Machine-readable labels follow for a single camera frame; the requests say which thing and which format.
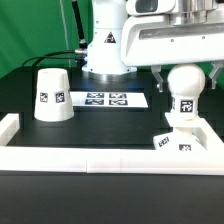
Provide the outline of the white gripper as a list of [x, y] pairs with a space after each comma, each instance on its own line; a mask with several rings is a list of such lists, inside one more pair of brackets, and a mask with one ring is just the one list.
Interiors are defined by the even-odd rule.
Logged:
[[214, 61], [209, 78], [215, 89], [224, 69], [224, 13], [186, 26], [170, 25], [167, 15], [130, 17], [122, 31], [121, 59], [127, 66], [152, 66], [160, 92], [168, 89], [160, 65]]

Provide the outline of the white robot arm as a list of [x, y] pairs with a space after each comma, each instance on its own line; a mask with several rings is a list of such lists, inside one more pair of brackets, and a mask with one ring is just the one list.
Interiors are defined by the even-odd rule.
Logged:
[[169, 88], [194, 85], [198, 62], [211, 62], [210, 79], [224, 69], [224, 0], [92, 0], [93, 40], [83, 70], [117, 79], [149, 66], [158, 83], [171, 65]]

